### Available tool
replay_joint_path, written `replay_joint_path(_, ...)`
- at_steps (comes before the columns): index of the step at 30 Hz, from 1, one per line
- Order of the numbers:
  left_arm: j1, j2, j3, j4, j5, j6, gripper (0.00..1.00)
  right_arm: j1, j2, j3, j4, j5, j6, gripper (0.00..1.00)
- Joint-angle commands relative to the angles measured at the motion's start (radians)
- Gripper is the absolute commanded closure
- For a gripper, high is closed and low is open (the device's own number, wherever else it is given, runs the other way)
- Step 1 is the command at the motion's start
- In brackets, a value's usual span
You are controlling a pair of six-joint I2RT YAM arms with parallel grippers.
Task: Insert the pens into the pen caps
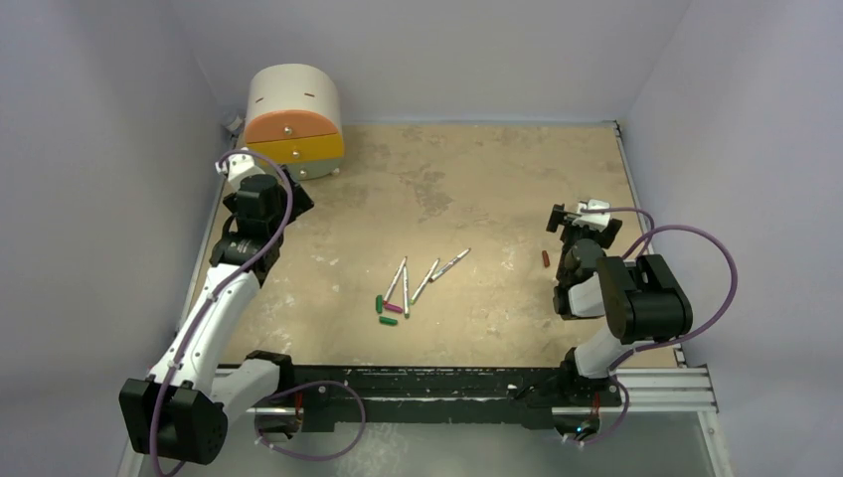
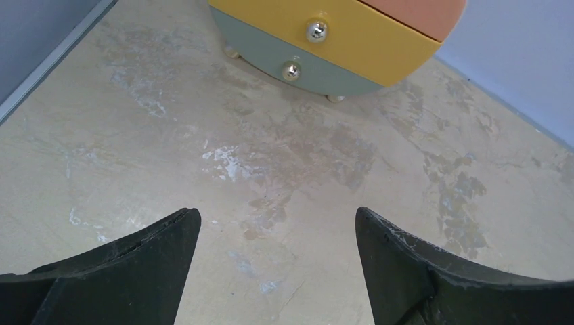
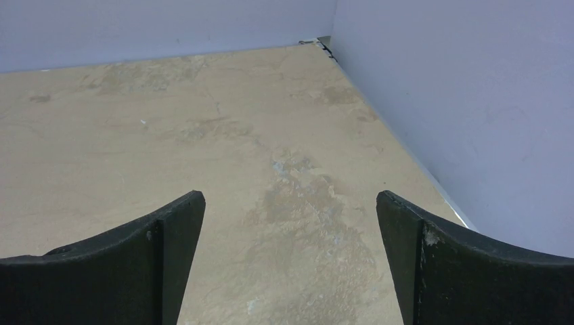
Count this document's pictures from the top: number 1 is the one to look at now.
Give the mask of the white pen brown end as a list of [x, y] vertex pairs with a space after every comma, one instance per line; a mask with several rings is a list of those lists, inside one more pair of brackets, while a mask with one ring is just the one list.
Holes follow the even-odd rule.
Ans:
[[430, 277], [429, 282], [435, 282], [439, 280], [443, 275], [445, 275], [448, 271], [454, 268], [460, 261], [462, 261], [469, 253], [471, 252], [471, 248], [466, 248], [460, 253], [458, 253], [454, 258], [449, 260], [446, 264], [436, 270], [433, 275]]

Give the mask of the white pen green end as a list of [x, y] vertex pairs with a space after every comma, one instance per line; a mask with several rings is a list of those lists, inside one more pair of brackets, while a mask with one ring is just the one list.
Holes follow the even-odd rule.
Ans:
[[410, 304], [411, 305], [414, 305], [418, 301], [418, 299], [422, 295], [424, 289], [430, 283], [430, 281], [432, 279], [432, 276], [437, 271], [439, 263], [440, 263], [440, 259], [436, 258], [434, 260], [434, 262], [432, 263], [432, 265], [430, 266], [430, 268], [428, 269], [428, 271], [425, 273], [421, 283], [416, 288], [414, 293], [411, 295], [411, 298], [410, 298]]

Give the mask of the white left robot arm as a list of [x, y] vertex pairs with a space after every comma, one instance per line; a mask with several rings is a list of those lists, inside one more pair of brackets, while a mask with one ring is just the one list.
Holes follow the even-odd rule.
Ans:
[[260, 173], [240, 180], [224, 205], [230, 215], [214, 245], [199, 299], [169, 349], [142, 379], [129, 379], [119, 404], [130, 444], [142, 454], [207, 465], [228, 429], [265, 399], [293, 400], [296, 379], [289, 356], [252, 351], [224, 377], [216, 371], [248, 305], [280, 257], [281, 224], [313, 202], [289, 177]]

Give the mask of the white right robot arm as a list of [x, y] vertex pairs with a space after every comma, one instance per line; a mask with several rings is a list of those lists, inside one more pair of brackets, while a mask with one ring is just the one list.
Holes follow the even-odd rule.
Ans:
[[592, 397], [615, 361], [635, 346], [665, 343], [691, 329], [693, 311], [664, 258], [645, 254], [633, 261], [610, 256], [622, 221], [610, 204], [578, 203], [575, 211], [555, 205], [547, 231], [560, 232], [561, 258], [555, 275], [554, 311], [565, 320], [602, 317], [604, 324], [567, 353], [569, 371], [558, 378], [561, 397], [581, 404]]

